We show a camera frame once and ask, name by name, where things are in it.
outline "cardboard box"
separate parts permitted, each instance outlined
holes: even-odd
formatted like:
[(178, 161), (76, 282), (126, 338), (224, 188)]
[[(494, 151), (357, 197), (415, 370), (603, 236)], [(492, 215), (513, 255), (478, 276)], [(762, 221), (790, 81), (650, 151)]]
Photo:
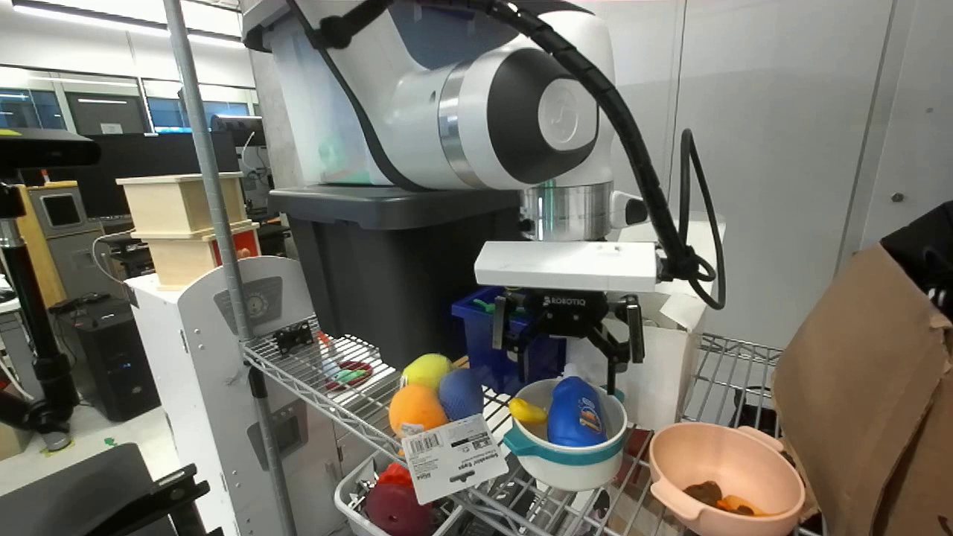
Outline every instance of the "cardboard box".
[(25, 451), (28, 443), (31, 443), (28, 431), (0, 422), (0, 457)]
[[(220, 264), (217, 240), (212, 231), (190, 239), (145, 239), (148, 255), (165, 288), (181, 288)], [(236, 255), (262, 255), (256, 225), (232, 225)]]
[[(202, 175), (135, 175), (120, 179), (132, 222), (141, 239), (190, 239), (212, 231)], [(238, 172), (220, 172), (229, 222), (247, 222)]]
[(783, 440), (829, 533), (953, 533), (953, 323), (881, 246), (857, 253), (780, 355)]

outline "label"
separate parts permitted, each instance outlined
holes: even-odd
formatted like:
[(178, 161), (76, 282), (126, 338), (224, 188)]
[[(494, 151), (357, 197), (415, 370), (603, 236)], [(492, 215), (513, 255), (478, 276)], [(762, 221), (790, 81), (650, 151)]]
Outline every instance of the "label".
[(481, 414), (402, 437), (421, 504), (478, 487), (506, 472), (506, 457)]
[(122, 133), (122, 122), (98, 122), (98, 133)]

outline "white bowl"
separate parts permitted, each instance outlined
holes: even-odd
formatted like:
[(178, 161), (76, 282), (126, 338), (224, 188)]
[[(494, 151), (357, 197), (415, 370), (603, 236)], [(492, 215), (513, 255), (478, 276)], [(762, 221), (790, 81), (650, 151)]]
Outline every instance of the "white bowl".
[[(545, 377), (521, 387), (516, 396), (539, 407), (548, 407), (553, 399), (553, 387), (558, 382)], [(524, 428), (518, 420), (513, 420), (513, 428), (506, 431), (504, 443), (537, 483), (567, 487), (567, 492), (588, 492), (616, 480), (622, 466), (622, 440), (628, 428), (628, 414), (619, 399), (607, 396), (604, 390), (595, 390), (595, 393), (603, 401), (603, 422), (604, 422), (607, 440), (594, 446), (561, 446)]]
[[(677, 422), (652, 437), (652, 493), (701, 536), (780, 536), (805, 513), (805, 483), (780, 454), (783, 443), (757, 428)], [(685, 493), (689, 486), (719, 483), (766, 516), (732, 516)]]

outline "metal pole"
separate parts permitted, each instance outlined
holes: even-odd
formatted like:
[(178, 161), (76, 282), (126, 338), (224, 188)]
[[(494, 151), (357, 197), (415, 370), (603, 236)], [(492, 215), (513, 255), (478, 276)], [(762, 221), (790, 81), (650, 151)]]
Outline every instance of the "metal pole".
[[(190, 140), (198, 142), (198, 157), (201, 157), (207, 200), (210, 200), (210, 210), (212, 210), (212, 222), (215, 222), (217, 253), (220, 253), (220, 264), (224, 264), (224, 276), (227, 276), (229, 301), (232, 301), (232, 312), (236, 312), (238, 344), (245, 350), (251, 341), (251, 323), (247, 323), (247, 309), (245, 309), (245, 294), (242, 294), (242, 273), (238, 273), (238, 258), (236, 258), (236, 246), (232, 246), (232, 228), (229, 228), (229, 218), (227, 218), (227, 204), (224, 204), (224, 192), (220, 192), (220, 182), (217, 182), (217, 161), (215, 161), (212, 140), (210, 140), (201, 78), (198, 78), (198, 64), (190, 57), (190, 44), (187, 44), (181, 3), (165, 0), (165, 5), (168, 5), (168, 23), (171, 23), (175, 64), (181, 75), (181, 97), (186, 97), (186, 114), (187, 114), (187, 124), (190, 124)], [(265, 443), (265, 454), (268, 454), (268, 475), (271, 475), (271, 487), (278, 498), (278, 524), (281, 524), (284, 536), (294, 536), (293, 501), (290, 501), (284, 460), (274, 446), (268, 396), (262, 390), (253, 390), (253, 399), (256, 399), (256, 420), (259, 420), (262, 443)]]

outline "black bin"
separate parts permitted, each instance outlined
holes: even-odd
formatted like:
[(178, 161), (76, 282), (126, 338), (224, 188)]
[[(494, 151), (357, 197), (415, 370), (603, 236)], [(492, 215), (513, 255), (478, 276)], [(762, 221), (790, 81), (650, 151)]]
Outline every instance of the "black bin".
[(355, 332), (391, 367), (422, 350), (466, 355), (449, 304), (478, 288), (489, 239), (518, 239), (518, 192), (311, 188), (274, 189), (329, 332)]

